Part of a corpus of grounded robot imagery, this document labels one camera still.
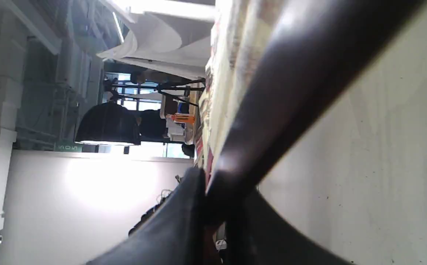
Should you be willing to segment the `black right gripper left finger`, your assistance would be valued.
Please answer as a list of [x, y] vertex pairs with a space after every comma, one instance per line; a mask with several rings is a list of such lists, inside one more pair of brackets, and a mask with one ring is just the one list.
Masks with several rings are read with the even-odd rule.
[[203, 264], [205, 173], [186, 171], [167, 200], [122, 243], [89, 265]]

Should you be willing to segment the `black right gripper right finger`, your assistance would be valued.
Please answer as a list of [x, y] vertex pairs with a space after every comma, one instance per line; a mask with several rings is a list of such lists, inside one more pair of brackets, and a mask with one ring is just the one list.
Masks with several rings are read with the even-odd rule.
[[258, 191], [226, 222], [231, 265], [349, 265], [289, 225]]

